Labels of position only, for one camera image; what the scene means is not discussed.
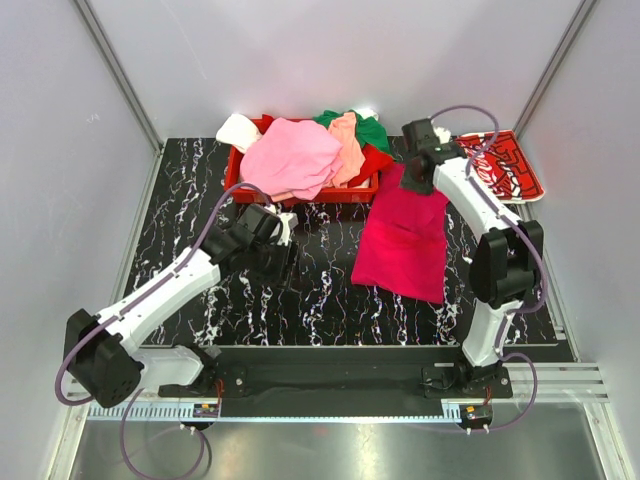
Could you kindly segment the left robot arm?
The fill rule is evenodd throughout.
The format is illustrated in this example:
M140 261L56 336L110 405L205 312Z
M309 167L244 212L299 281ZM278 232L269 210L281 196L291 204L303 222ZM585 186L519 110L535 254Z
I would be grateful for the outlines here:
M297 262L298 217L252 204L224 227L211 226L159 274L118 303L67 321L63 367L103 408L140 389L214 390L216 352L196 345L147 348L149 335L180 308L226 278L244 273L271 288L288 288Z

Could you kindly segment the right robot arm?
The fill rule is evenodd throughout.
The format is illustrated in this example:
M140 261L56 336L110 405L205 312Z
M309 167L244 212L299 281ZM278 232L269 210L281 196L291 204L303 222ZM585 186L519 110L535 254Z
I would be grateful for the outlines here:
M469 333L454 365L425 385L476 396L499 377L513 317L542 282L543 229L510 212L478 176L464 150L453 140L440 139L431 119L405 124L402 134L411 159L401 187L424 195L442 193L477 241L469 269L476 297Z

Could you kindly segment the magenta t shirt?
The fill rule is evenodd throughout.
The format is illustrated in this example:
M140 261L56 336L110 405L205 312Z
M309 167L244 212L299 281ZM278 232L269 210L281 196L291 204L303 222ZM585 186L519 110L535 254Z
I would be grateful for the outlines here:
M351 274L354 285L380 287L429 303L444 302L448 199L400 187L404 166L381 177Z

